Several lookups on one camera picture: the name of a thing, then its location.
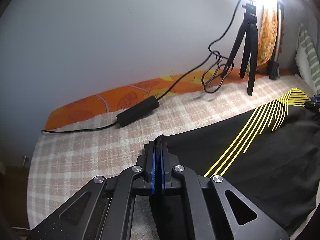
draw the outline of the black cable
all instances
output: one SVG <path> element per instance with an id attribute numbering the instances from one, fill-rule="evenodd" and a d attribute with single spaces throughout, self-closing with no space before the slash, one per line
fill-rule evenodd
<path id="1" fill-rule="evenodd" d="M 219 51 L 217 51 L 217 50 L 212 50 L 212 49 L 211 49 L 211 46 L 212 46 L 213 44 L 215 44 L 216 42 L 220 41 L 220 40 L 227 34 L 227 32 L 229 31 L 229 29 L 230 29 L 230 27 L 231 27 L 231 25 L 232 25 L 232 23 L 233 23 L 233 20 L 235 19 L 236 12 L 237 12 L 237 10 L 238 10 L 238 7 L 239 7 L 240 2 L 241 2 L 241 0 L 238 0 L 238 2 L 237 2 L 237 4 L 236 4 L 236 7 L 235 7 L 235 10 L 233 11 L 233 15 L 232 15 L 231 21 L 230 21 L 228 27 L 226 28 L 225 32 L 222 34 L 222 36 L 221 36 L 220 38 L 216 39 L 215 41 L 213 41 L 213 42 L 211 42 L 211 43 L 209 44 L 209 46 L 208 46 L 208 50 L 209 50 L 209 52 L 210 52 L 209 56 L 208 56 L 202 63 L 200 63 L 198 66 L 194 67 L 193 69 L 191 69 L 191 70 L 189 70 L 188 72 L 184 73 L 180 78 L 178 78 L 178 79 L 171 85 L 171 87 L 168 88 L 168 90 L 167 90 L 166 92 L 164 92 L 161 96 L 159 96 L 159 97 L 157 98 L 158 100 L 160 100 L 160 99 L 163 98 L 167 93 L 169 93 L 170 90 L 171 90 L 181 79 L 183 79 L 186 75 L 188 75 L 188 74 L 191 73 L 192 71 L 194 71 L 194 70 L 200 68 L 202 65 L 204 65 L 204 64 L 210 59 L 210 57 L 211 57 L 212 55 L 215 55 L 215 56 L 216 56 L 216 62 L 213 63 L 206 71 L 204 71 L 204 73 L 203 73 L 203 75 L 202 75 L 202 77 L 201 77 L 201 83 L 202 83 L 202 85 L 204 86 L 204 91 L 207 92 L 207 93 L 215 93 L 215 92 L 217 92 L 217 91 L 219 90 L 219 88 L 221 87 L 224 79 L 225 79 L 225 78 L 231 73 L 231 71 L 233 70 L 234 64 L 233 64 L 233 63 L 231 64 L 231 68 L 230 68 L 230 66 L 226 66 L 226 64 L 220 65 L 220 62 L 221 62 L 223 59 L 227 59 L 227 60 L 228 60 L 228 58 L 225 57 L 225 56 L 222 56 Z M 217 69 L 216 69 L 216 71 L 214 72 L 213 76 L 210 78 L 210 80 L 208 80 L 207 82 L 204 82 L 204 76 L 205 76 L 213 67 L 215 67 L 215 66 L 217 66 Z M 218 72 L 218 70 L 220 69 L 221 66 L 224 66 L 225 68 L 224 68 L 224 70 L 223 70 L 221 73 L 219 73 L 219 74 L 217 75 L 217 72 Z M 211 84 L 212 80 L 214 80 L 215 78 L 221 76 L 222 73 L 223 73 L 224 75 L 222 76 L 222 80 L 221 80 L 220 84 L 218 85 L 218 87 L 217 87 L 214 91 L 208 91 L 208 90 L 207 90 L 207 87 Z"/>
<path id="2" fill-rule="evenodd" d="M 42 132 L 47 132 L 47 133 L 76 133 L 76 132 L 92 132 L 92 131 L 101 131 L 104 129 L 107 129 L 109 127 L 114 126 L 115 124 L 117 124 L 118 122 L 114 122 L 112 124 L 106 125 L 106 126 L 102 126 L 102 127 L 98 127 L 98 128 L 88 128 L 88 129 L 79 129 L 79 130 L 70 130 L 70 131 L 49 131 L 49 130 L 41 130 Z"/>
<path id="3" fill-rule="evenodd" d="M 232 23 L 233 23 L 233 20 L 235 19 L 235 15 L 236 15 L 236 12 L 237 12 L 237 10 L 238 10 L 238 7 L 239 7 L 240 2 L 241 2 L 241 0 L 238 0 L 238 2 L 237 2 L 237 4 L 236 4 L 236 8 L 235 8 L 235 10 L 233 11 L 233 15 L 232 15 L 231 21 L 230 21 L 227 29 L 225 30 L 225 32 L 222 34 L 222 36 L 221 36 L 220 38 L 216 39 L 215 41 L 213 41 L 213 42 L 211 42 L 211 43 L 209 44 L 208 50 L 209 50 L 210 54 L 208 55 L 208 57 L 207 57 L 202 63 L 200 63 L 198 66 L 194 67 L 193 69 L 191 69 L 191 70 L 189 70 L 188 72 L 184 73 L 180 78 L 178 78 L 178 79 L 171 85 L 171 87 L 169 87 L 169 89 L 168 89 L 166 92 L 164 92 L 161 96 L 159 96 L 159 97 L 157 98 L 158 100 L 160 100 L 160 99 L 163 98 L 167 93 L 169 93 L 169 91 L 170 91 L 181 79 L 183 79 L 186 75 L 188 75 L 188 74 L 191 73 L 192 71 L 194 71 L 194 70 L 200 68 L 202 65 L 204 65 L 204 64 L 210 59 L 210 57 L 211 57 L 212 55 L 215 55 L 215 56 L 216 56 L 216 61 L 215 61 L 206 71 L 204 71 L 204 73 L 203 73 L 203 75 L 202 75 L 202 77 L 201 77 L 201 83 L 202 83 L 202 85 L 203 85 L 203 87 L 204 87 L 204 91 L 207 92 L 207 93 L 215 93 L 215 92 L 217 92 L 217 91 L 220 89 L 220 87 L 221 87 L 224 79 L 225 79 L 225 78 L 231 73 L 231 71 L 233 70 L 234 64 L 232 63 L 232 64 L 231 64 L 231 67 L 230 67 L 230 66 L 227 66 L 226 64 L 221 64 L 221 65 L 220 65 L 220 63 L 221 63 L 221 61 L 222 61 L 223 59 L 227 59 L 227 60 L 228 60 L 228 58 L 225 57 L 225 56 L 222 56 L 222 55 L 220 54 L 220 52 L 217 51 L 217 50 L 211 50 L 211 46 L 212 46 L 214 43 L 220 41 L 220 40 L 227 34 L 227 32 L 229 31 L 229 29 L 230 29 L 230 27 L 231 27 L 231 25 L 232 25 Z M 213 67 L 215 67 L 215 66 L 217 66 L 217 68 L 216 68 L 214 74 L 212 75 L 212 77 L 211 77 L 208 81 L 204 82 L 204 76 L 205 76 Z M 218 70 L 220 70 L 220 67 L 222 67 L 222 66 L 224 66 L 223 71 L 220 72 L 219 74 L 217 74 L 217 73 L 218 73 Z M 217 77 L 219 77 L 219 76 L 220 76 L 222 79 L 221 79 L 221 82 L 220 82 L 220 84 L 218 85 L 218 87 L 217 87 L 214 91 L 208 91 L 208 90 L 207 90 L 207 87 L 210 86 L 212 80 L 214 80 L 215 78 L 217 78 Z M 61 133 L 66 134 L 66 133 L 77 133 L 77 132 L 101 131 L 101 130 L 107 129 L 107 128 L 109 128 L 109 127 L 112 127 L 112 126 L 114 126 L 114 125 L 117 124 L 117 123 L 118 123 L 118 122 L 114 122 L 114 123 L 109 124 L 109 125 L 107 125 L 107 126 L 98 127 L 98 128 L 89 128 L 89 129 L 79 129 L 79 130 L 70 130 L 70 131 L 51 131 L 51 130 L 41 130 L 41 131 L 42 131 L 42 132 L 47 132 L 47 133 L 60 133 L 60 134 L 61 134 Z"/>

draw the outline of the black tripod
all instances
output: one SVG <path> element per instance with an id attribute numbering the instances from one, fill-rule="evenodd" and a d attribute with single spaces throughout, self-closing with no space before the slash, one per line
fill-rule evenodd
<path id="1" fill-rule="evenodd" d="M 250 73 L 247 88 L 247 93 L 249 96 L 251 96 L 254 86 L 254 79 L 256 77 L 258 60 L 258 18 L 256 16 L 257 8 L 252 4 L 252 2 L 247 3 L 245 6 L 243 5 L 242 7 L 245 8 L 244 20 L 239 28 L 235 44 L 233 45 L 232 50 L 230 52 L 230 56 L 227 60 L 224 72 L 227 73 L 228 69 L 233 63 L 233 60 L 235 59 L 235 56 L 239 50 L 240 44 L 245 34 L 244 52 L 239 75 L 241 78 L 244 78 L 245 71 L 247 69 L 247 65 L 251 55 Z"/>

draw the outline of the bed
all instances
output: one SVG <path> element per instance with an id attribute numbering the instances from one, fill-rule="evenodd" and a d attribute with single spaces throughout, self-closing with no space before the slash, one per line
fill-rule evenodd
<path id="1" fill-rule="evenodd" d="M 282 76 L 277 81 L 261 76 L 255 82 L 251 97 L 246 93 L 246 86 L 246 82 L 231 82 L 223 85 L 213 95 L 196 91 L 166 96 L 153 114 L 124 128 L 114 126 L 89 133 L 41 134 L 35 147 L 28 180 L 27 209 L 30 228 L 38 225 L 94 176 L 116 176 L 123 169 L 132 166 L 137 156 L 143 153 L 143 145 L 160 134 L 177 134 L 231 118 L 278 98 L 292 87 L 303 90 L 309 96 L 314 94 L 297 75 Z M 98 114 L 57 130 L 104 126 L 114 122 L 121 111 Z M 46 128 L 57 127 L 47 124 Z M 291 239 L 295 239 L 302 231 L 312 214 L 313 212 Z M 158 239 L 147 197 L 136 198 L 131 237 Z"/>

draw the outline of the black foam tube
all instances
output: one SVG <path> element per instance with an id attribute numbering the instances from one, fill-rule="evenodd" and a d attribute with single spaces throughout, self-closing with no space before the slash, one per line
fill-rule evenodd
<path id="1" fill-rule="evenodd" d="M 125 110 L 124 112 L 117 115 L 118 124 L 121 127 L 125 127 L 129 123 L 135 122 L 136 120 L 144 117 L 150 113 L 153 109 L 159 107 L 159 102 L 156 97 L 151 96 L 146 100 L 136 104 L 135 106 Z"/>

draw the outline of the yellow strands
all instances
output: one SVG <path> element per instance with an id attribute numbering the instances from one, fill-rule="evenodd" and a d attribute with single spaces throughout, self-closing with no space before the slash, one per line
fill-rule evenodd
<path id="1" fill-rule="evenodd" d="M 289 105 L 304 106 L 304 102 L 307 100 L 310 100 L 310 98 L 304 92 L 302 92 L 297 88 L 292 88 L 286 94 L 277 98 L 276 100 L 273 100 L 265 104 L 264 106 L 257 107 L 254 110 L 254 112 L 251 114 L 249 120 L 247 121 L 245 126 L 242 128 L 240 133 L 237 135 L 237 137 L 228 147 L 228 149 L 225 150 L 225 152 L 221 155 L 221 157 L 206 172 L 206 174 L 204 174 L 204 176 L 205 177 L 208 176 L 212 172 L 212 170 L 216 166 L 218 166 L 218 164 L 220 164 L 223 158 L 228 154 L 228 156 L 221 163 L 221 165 L 212 173 L 212 175 L 219 174 L 219 171 L 224 168 L 220 174 L 222 176 L 228 170 L 228 168 L 231 166 L 231 164 L 234 162 L 237 156 L 240 154 L 242 149 L 245 147 L 243 153 L 245 153 L 248 150 L 248 148 L 250 147 L 251 143 L 253 142 L 254 138 L 257 136 L 259 131 L 260 131 L 259 134 L 261 134 L 264 131 L 267 124 L 268 124 L 268 127 L 270 126 L 273 119 L 275 119 L 275 123 L 273 125 L 271 132 L 273 132 L 274 130 L 277 130 L 282 125 L 285 119 L 285 116 L 288 115 Z"/>
<path id="2" fill-rule="evenodd" d="M 238 136 L 235 138 L 235 140 L 231 143 L 231 145 L 226 149 L 226 151 L 223 153 L 223 155 L 217 160 L 217 162 L 207 171 L 206 174 L 204 174 L 204 177 L 206 177 L 214 168 L 218 165 L 218 163 L 222 160 L 222 158 L 227 154 L 227 152 L 231 149 L 231 147 L 236 143 L 240 135 L 243 133 L 243 131 L 247 128 L 247 126 L 250 124 L 251 119 L 254 117 L 255 113 L 257 112 L 258 107 L 254 110 L 252 115 L 250 116 L 249 120 L 245 124 L 245 126 L 242 128 L 241 132 L 238 134 Z"/>
<path id="3" fill-rule="evenodd" d="M 280 103 L 279 103 L 279 105 L 278 105 L 278 109 L 279 109 L 279 114 L 278 114 L 278 117 L 277 117 L 277 120 L 276 120 L 276 122 L 275 122 L 275 125 L 273 126 L 273 128 L 272 128 L 272 132 L 273 132 L 273 130 L 274 130 L 274 128 L 276 127 L 276 125 L 277 125 L 277 123 L 278 123 L 278 121 L 279 121 L 279 117 L 280 117 L 280 108 L 281 108 L 281 115 L 282 115 L 282 113 L 283 113 L 283 103 L 281 103 L 281 106 L 280 106 Z"/>
<path id="4" fill-rule="evenodd" d="M 229 154 L 229 156 L 224 160 L 224 162 L 220 165 L 220 167 L 214 172 L 214 174 L 217 174 L 220 169 L 223 167 L 223 165 L 225 165 L 225 163 L 230 159 L 230 157 L 233 155 L 233 153 L 236 151 L 236 149 L 238 148 L 238 146 L 240 145 L 240 143 L 243 141 L 243 139 L 245 138 L 245 136 L 247 135 L 247 133 L 250 131 L 252 125 L 254 124 L 255 120 L 257 119 L 257 117 L 259 116 L 261 109 L 263 106 L 259 106 L 259 110 L 256 114 L 256 116 L 254 117 L 254 119 L 252 120 L 252 123 L 250 124 L 249 128 L 246 130 L 246 132 L 244 133 L 244 135 L 242 136 L 241 140 L 237 143 L 236 147 L 231 151 L 231 153 Z"/>
<path id="5" fill-rule="evenodd" d="M 257 133 L 258 133 L 258 131 L 259 131 L 260 127 L 261 127 L 261 126 L 262 126 L 262 124 L 263 124 L 263 121 L 264 121 L 265 117 L 267 116 L 268 109 L 267 109 L 266 113 L 264 114 L 263 119 L 261 120 L 261 122 L 260 122 L 260 124 L 259 124 L 258 129 L 256 130 L 256 132 L 255 132 L 255 133 L 254 133 L 254 135 L 252 136 L 252 138 L 251 138 L 250 142 L 248 143 L 247 147 L 244 149 L 243 153 L 245 153 L 245 152 L 247 151 L 247 149 L 249 148 L 249 146 L 250 146 L 250 144 L 252 143 L 253 139 L 254 139 L 254 138 L 255 138 L 255 136 L 257 135 Z"/>
<path id="6" fill-rule="evenodd" d="M 291 95 L 291 89 L 290 89 L 289 94 L 288 94 L 288 97 L 287 97 L 287 102 L 284 104 L 284 106 L 286 107 L 286 109 L 284 109 L 284 115 L 283 115 L 283 118 L 282 118 L 282 120 L 281 120 L 281 122 L 280 122 L 279 127 L 280 127 L 281 124 L 283 123 L 285 116 L 286 116 L 286 115 L 288 116 L 288 109 L 289 109 L 288 100 L 289 100 L 290 95 Z"/>
<path id="7" fill-rule="evenodd" d="M 262 129 L 261 129 L 261 131 L 260 131 L 260 133 L 259 133 L 259 135 L 262 133 L 263 129 L 265 128 L 265 126 L 266 126 L 266 124 L 267 124 L 267 122 L 268 122 L 268 120 L 269 120 L 269 117 L 270 117 L 270 114 L 271 114 L 271 112 L 272 112 L 272 108 L 273 108 L 273 105 L 274 105 L 275 101 L 276 101 L 276 100 L 273 100 L 273 101 L 272 101 L 272 105 L 271 105 L 270 112 L 269 112 L 269 114 L 268 114 L 268 117 L 267 117 L 267 119 L 266 119 L 266 122 L 264 123 L 264 125 L 263 125 L 263 127 L 262 127 Z"/>
<path id="8" fill-rule="evenodd" d="M 273 112 L 272 112 L 271 118 L 270 118 L 270 120 L 269 120 L 268 127 L 270 126 L 271 121 L 272 121 L 272 119 L 273 119 L 273 114 L 275 113 L 275 109 L 277 108 L 277 104 L 278 104 L 278 105 L 280 104 L 279 100 L 276 101 L 275 108 L 273 108 Z"/>

